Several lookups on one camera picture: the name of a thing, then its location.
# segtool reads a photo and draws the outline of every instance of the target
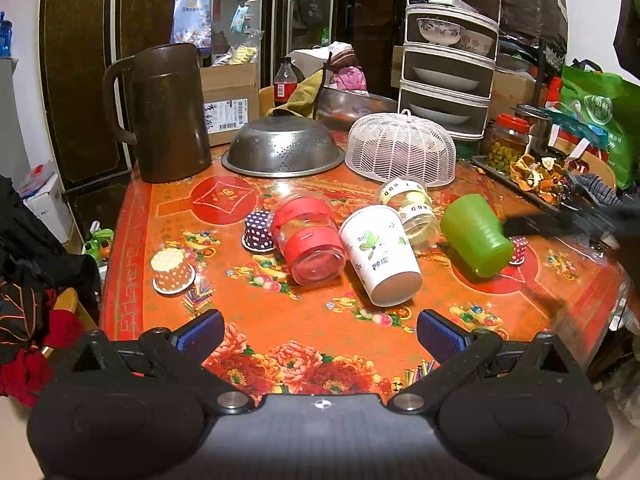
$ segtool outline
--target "blue gripper pad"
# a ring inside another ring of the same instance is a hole
[[[225,338],[225,319],[212,308],[172,332],[171,343],[200,364]]]
[[[416,331],[418,342],[440,364],[473,342],[469,332],[431,309],[420,313]]]

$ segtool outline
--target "white mesh food cover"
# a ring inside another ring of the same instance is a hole
[[[398,176],[444,186],[456,175],[456,146],[439,124],[401,114],[371,114],[349,131],[345,162],[357,174],[386,182]]]

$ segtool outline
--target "white paper cup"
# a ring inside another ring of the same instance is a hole
[[[395,209],[360,209],[344,221],[339,235],[371,303],[395,306],[420,290],[420,267]]]

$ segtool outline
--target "floral bowl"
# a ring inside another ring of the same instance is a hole
[[[465,30],[462,25],[433,20],[431,18],[418,18],[418,29],[422,37],[430,43],[450,46],[458,41]]]
[[[489,54],[492,46],[494,46],[494,40],[492,38],[489,38],[484,34],[480,34],[479,32],[464,30],[460,37],[460,41],[456,43],[455,48],[473,52],[480,56],[486,56]]]

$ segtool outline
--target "blue bottle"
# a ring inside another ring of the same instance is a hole
[[[0,12],[0,57],[11,57],[12,23]]]

